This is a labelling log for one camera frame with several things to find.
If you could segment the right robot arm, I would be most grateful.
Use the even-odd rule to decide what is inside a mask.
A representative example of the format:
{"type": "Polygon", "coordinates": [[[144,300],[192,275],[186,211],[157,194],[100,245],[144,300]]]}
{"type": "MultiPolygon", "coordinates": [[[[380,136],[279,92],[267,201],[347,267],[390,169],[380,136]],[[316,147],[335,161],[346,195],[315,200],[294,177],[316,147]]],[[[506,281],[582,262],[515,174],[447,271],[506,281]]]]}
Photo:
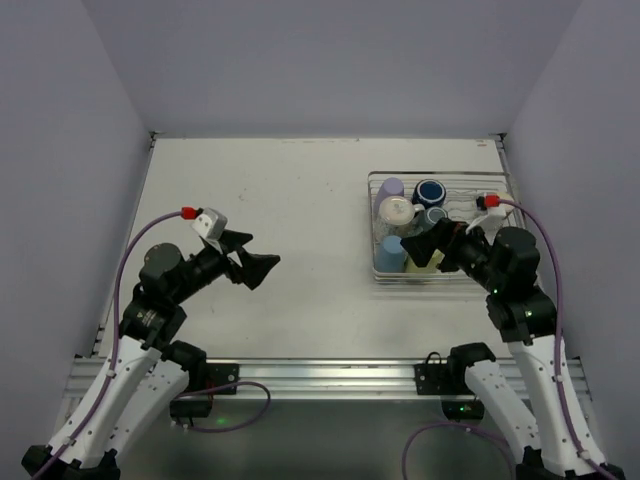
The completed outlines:
{"type": "Polygon", "coordinates": [[[537,284],[535,237],[508,226],[488,241],[480,228],[444,218],[401,245],[420,267],[440,251],[440,271],[461,270],[487,292],[489,319],[518,367],[529,400],[523,402],[502,378],[495,355],[483,343],[452,348],[447,366],[499,427],[516,461],[517,478],[624,478],[623,470],[606,460],[584,418],[558,310],[537,284]]]}

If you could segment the white floral orange-inside mug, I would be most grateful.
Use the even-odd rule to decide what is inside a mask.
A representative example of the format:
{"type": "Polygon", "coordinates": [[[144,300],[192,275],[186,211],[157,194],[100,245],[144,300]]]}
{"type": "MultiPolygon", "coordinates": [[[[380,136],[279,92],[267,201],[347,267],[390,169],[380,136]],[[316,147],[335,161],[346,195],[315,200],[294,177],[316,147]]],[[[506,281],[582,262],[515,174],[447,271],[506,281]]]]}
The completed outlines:
{"type": "Polygon", "coordinates": [[[408,236],[413,229],[415,217],[424,210],[423,205],[414,204],[401,196],[385,198],[374,219],[374,238],[382,241],[387,236],[408,236]]]}

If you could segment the grey-teal mug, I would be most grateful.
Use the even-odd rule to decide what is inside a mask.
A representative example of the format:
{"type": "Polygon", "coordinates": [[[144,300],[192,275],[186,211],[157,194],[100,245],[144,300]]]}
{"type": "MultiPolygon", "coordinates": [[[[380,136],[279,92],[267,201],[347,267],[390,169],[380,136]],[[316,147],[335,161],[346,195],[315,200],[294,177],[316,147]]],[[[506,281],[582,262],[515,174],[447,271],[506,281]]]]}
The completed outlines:
{"type": "Polygon", "coordinates": [[[413,232],[422,234],[430,231],[441,219],[446,219],[448,213],[442,207],[434,206],[420,211],[414,218],[413,232]]]}

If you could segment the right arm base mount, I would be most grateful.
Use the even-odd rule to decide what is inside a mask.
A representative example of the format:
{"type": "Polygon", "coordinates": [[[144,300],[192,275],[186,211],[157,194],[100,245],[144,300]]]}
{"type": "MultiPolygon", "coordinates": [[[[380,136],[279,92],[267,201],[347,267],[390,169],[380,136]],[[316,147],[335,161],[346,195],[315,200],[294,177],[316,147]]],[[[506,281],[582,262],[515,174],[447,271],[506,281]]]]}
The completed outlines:
{"type": "Polygon", "coordinates": [[[426,359],[413,365],[414,383],[419,396],[470,395],[470,390],[457,383],[452,376],[447,360],[438,352],[431,352],[426,359]]]}

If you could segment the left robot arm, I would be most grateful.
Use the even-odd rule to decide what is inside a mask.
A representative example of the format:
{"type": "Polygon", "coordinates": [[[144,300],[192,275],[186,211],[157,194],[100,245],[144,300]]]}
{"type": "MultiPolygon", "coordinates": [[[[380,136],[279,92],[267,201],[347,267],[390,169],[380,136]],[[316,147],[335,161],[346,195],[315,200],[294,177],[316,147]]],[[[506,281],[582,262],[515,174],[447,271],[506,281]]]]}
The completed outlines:
{"type": "Polygon", "coordinates": [[[119,457],[181,396],[210,395],[207,354],[176,338],[183,303],[220,277],[256,289],[280,262],[252,254],[251,235],[226,230],[184,257],[171,243],[151,247],[131,302],[114,325],[112,351],[73,414],[22,465],[34,479],[117,479],[119,457]]]}

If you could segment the light blue plastic cup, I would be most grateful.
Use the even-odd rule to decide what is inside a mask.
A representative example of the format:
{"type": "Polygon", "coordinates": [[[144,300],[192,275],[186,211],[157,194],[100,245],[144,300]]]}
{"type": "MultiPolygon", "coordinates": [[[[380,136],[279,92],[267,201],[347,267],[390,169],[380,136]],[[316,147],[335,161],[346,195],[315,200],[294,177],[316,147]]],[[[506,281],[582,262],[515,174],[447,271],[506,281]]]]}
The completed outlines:
{"type": "Polygon", "coordinates": [[[401,238],[389,235],[379,243],[374,259],[374,268],[381,273],[403,273],[406,252],[401,245],[401,238]]]}

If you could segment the lilac plastic cup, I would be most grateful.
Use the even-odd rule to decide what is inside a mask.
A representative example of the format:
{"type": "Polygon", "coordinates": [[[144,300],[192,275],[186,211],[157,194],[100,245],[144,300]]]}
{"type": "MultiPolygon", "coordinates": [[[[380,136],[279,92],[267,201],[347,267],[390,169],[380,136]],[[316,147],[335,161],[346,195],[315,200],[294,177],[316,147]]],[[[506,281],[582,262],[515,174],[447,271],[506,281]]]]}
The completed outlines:
{"type": "Polygon", "coordinates": [[[381,184],[374,201],[374,213],[377,214],[380,205],[388,197],[404,196],[404,183],[397,177],[388,177],[381,184]]]}

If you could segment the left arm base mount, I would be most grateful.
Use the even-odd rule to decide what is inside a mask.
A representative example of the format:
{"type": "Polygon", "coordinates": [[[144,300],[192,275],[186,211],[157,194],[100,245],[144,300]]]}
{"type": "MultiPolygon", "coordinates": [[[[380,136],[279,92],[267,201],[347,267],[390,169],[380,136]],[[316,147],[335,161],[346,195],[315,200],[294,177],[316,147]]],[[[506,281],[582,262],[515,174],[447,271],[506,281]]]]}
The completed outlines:
{"type": "Polygon", "coordinates": [[[240,366],[237,363],[210,363],[202,368],[198,380],[201,389],[211,389],[230,385],[240,379],[240,366]]]}

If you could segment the dark blue mug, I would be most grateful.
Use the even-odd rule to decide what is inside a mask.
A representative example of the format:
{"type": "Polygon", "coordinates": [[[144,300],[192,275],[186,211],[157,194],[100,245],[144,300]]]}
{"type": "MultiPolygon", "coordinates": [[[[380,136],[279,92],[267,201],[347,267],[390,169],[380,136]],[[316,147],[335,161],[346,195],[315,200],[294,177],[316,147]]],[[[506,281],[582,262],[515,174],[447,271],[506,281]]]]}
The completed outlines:
{"type": "Polygon", "coordinates": [[[441,207],[446,200],[446,195],[446,187],[440,181],[424,179],[414,187],[411,202],[425,208],[441,207]]]}

